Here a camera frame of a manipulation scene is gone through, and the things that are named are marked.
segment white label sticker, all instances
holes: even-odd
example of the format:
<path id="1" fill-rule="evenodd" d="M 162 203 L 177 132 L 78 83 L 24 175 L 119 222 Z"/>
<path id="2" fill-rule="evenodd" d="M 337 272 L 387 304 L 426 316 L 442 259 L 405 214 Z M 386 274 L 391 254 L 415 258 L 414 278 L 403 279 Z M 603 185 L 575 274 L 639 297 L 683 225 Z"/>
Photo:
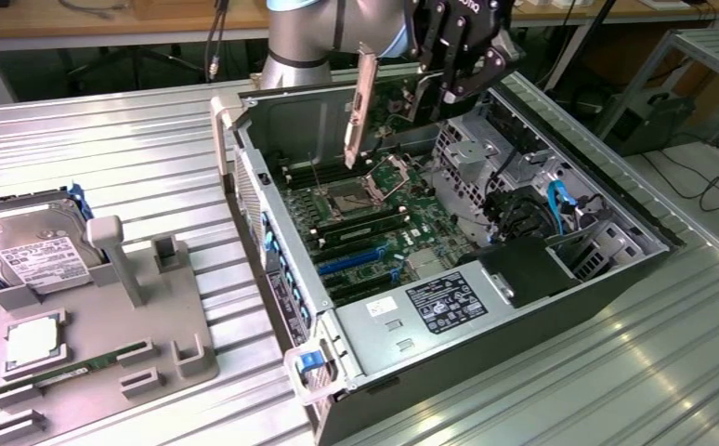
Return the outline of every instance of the white label sticker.
<path id="1" fill-rule="evenodd" d="M 366 304 L 366 307 L 369 308 L 369 313 L 371 313 L 371 317 L 377 317 L 389 311 L 393 311 L 394 309 L 398 309 L 398 305 L 395 304 L 395 299 L 391 295 L 387 297 L 382 297 L 379 300 L 375 300 L 374 302 L 370 302 Z"/>
<path id="2" fill-rule="evenodd" d="M 31 286 L 51 285 L 89 274 L 70 237 L 3 249 L 0 257 Z"/>
<path id="3" fill-rule="evenodd" d="M 366 228 L 363 230 L 355 230 L 354 232 L 349 232 L 347 234 L 341 236 L 341 240 L 355 238 L 359 235 L 365 235 L 369 232 L 371 232 L 371 228 Z"/>

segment blue pcie slot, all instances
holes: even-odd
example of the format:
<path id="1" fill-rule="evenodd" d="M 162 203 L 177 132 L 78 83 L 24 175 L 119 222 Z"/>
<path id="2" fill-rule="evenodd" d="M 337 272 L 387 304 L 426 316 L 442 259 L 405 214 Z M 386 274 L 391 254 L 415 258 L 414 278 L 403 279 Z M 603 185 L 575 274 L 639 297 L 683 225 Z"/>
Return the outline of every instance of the blue pcie slot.
<path id="1" fill-rule="evenodd" d="M 331 274 L 333 272 L 343 271 L 366 263 L 377 262 L 385 257 L 387 252 L 387 246 L 381 246 L 379 248 L 359 253 L 355 256 L 346 258 L 345 260 L 338 260 L 337 262 L 327 263 L 319 267 L 319 275 Z"/>

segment hard drive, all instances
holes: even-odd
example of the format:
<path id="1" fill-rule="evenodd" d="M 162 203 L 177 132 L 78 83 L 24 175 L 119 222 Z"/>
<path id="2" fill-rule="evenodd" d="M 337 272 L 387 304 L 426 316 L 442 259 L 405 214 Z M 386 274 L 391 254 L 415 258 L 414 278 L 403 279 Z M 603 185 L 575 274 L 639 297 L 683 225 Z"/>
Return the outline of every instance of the hard drive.
<path id="1" fill-rule="evenodd" d="M 86 204 L 67 190 L 0 200 L 0 285 L 38 294 L 87 283 L 105 262 L 87 243 Z"/>

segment power supply label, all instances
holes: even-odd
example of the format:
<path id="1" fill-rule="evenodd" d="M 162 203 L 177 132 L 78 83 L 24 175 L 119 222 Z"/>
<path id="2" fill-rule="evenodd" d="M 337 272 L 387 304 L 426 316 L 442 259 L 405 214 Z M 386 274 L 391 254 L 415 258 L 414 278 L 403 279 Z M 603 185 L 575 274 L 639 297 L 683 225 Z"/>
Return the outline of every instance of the power supply label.
<path id="1" fill-rule="evenodd" d="M 435 335 L 483 316 L 487 311 L 461 272 L 407 290 L 421 318 Z"/>
<path id="2" fill-rule="evenodd" d="M 51 285 L 90 274 L 70 237 L 2 249 L 0 257 L 30 286 Z"/>

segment pcie slot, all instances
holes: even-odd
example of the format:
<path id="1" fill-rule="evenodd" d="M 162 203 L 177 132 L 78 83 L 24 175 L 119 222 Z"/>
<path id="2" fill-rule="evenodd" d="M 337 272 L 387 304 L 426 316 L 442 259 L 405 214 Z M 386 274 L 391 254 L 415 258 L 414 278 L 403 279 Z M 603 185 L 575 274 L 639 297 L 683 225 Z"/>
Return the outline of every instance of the pcie slot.
<path id="1" fill-rule="evenodd" d="M 351 297 L 353 301 L 361 300 L 369 295 L 382 293 L 394 288 L 401 278 L 401 270 L 393 269 L 390 272 L 378 275 L 359 283 L 354 283 L 330 292 L 333 300 L 343 300 Z"/>
<path id="2" fill-rule="evenodd" d="M 355 256 L 350 256 L 343 260 L 327 263 L 319 267 L 319 275 L 325 276 L 326 274 L 333 274 L 334 272 L 365 265 L 366 263 L 377 262 L 385 257 L 386 253 L 387 246 L 381 246 L 379 248 L 366 251 L 365 253 L 359 253 Z"/>

